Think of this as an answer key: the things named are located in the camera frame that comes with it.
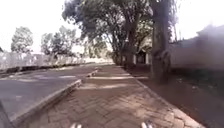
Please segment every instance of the paving stone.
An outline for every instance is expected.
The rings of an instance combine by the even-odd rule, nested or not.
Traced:
[[[29,128],[70,128],[72,124],[81,124],[83,128],[139,128],[144,121],[152,122],[153,128],[199,126],[179,109],[165,105],[145,91],[135,80],[111,79],[113,74],[122,74],[120,68],[108,66],[102,71],[104,74],[87,79],[81,89],[31,121]],[[101,89],[110,83],[118,87]],[[97,89],[86,89],[89,85]]]
[[[183,127],[184,127],[184,121],[178,118],[175,118],[173,128],[183,128]]]
[[[140,124],[135,125],[135,124],[132,124],[130,122],[124,122],[124,123],[121,124],[121,128],[140,128]]]

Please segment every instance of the sky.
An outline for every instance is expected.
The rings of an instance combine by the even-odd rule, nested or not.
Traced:
[[[177,24],[180,38],[191,38],[208,24],[224,24],[223,0],[182,0]],[[0,0],[0,46],[10,51],[16,27],[29,27],[33,32],[34,52],[40,52],[41,35],[58,31],[61,25],[74,28],[61,17],[64,0]]]
[[[192,38],[209,24],[223,25],[223,5],[224,0],[182,0],[176,25],[181,33],[178,32],[178,37]]]

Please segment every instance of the fence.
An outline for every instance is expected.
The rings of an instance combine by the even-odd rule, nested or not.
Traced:
[[[9,69],[14,67],[26,67],[26,66],[52,66],[52,65],[65,65],[65,64],[80,64],[89,62],[106,62],[105,59],[97,58],[77,58],[77,57],[65,57],[57,56],[57,59],[53,56],[42,54],[25,54],[25,53],[0,53],[0,70]]]

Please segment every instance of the asphalt road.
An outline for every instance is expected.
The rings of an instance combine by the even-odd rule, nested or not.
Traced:
[[[9,117],[95,70],[96,65],[34,71],[0,79],[0,100]]]

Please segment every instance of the tree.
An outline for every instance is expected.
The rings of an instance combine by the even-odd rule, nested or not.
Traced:
[[[81,24],[85,36],[108,35],[117,55],[125,53],[132,63],[139,21],[150,16],[147,0],[72,0],[65,3],[64,19]]]
[[[72,55],[71,49],[75,42],[75,30],[61,26],[59,32],[42,36],[41,50],[46,55]]]
[[[132,63],[136,46],[150,35],[152,23],[152,72],[159,81],[170,68],[168,44],[175,24],[174,0],[71,0],[65,3],[64,19],[80,24],[84,35],[95,38],[108,35],[115,54],[125,53],[126,64]]]
[[[175,0],[150,0],[153,9],[152,74],[157,81],[168,77],[170,54],[168,44],[171,26],[176,23]]]
[[[41,38],[41,51],[45,54],[45,55],[49,55],[51,54],[51,42],[53,39],[53,34],[52,33],[45,33],[44,35],[42,35]]]
[[[33,44],[32,32],[27,27],[16,28],[12,37],[11,51],[17,53],[31,52],[30,46]]]

